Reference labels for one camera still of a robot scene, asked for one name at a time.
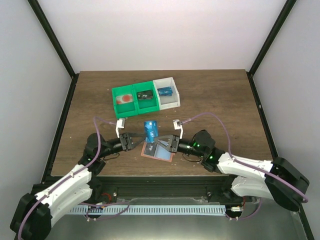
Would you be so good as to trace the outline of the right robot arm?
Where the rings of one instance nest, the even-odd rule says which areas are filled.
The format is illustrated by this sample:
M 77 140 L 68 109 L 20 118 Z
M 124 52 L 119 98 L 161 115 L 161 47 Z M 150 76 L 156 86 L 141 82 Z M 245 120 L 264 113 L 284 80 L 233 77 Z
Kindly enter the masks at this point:
M 232 155 L 217 148 L 206 130 L 197 132 L 192 139 L 172 134 L 155 137 L 154 141 L 170 153 L 201 158 L 200 163 L 208 172 L 234 176 L 222 188 L 223 198 L 229 202 L 238 197 L 266 198 L 292 212 L 308 202 L 309 180 L 285 158 L 256 160 Z

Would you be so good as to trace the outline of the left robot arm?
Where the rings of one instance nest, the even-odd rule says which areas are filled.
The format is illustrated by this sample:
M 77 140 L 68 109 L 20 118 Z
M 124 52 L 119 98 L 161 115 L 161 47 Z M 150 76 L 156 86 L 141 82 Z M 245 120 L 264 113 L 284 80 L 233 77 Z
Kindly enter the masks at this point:
M 73 207 L 101 198 L 102 188 L 96 177 L 105 166 L 103 158 L 130 151 L 145 137 L 144 133 L 125 132 L 105 140 L 101 134 L 92 133 L 87 138 L 81 159 L 69 173 L 46 189 L 21 197 L 10 229 L 20 240 L 44 240 L 57 221 Z

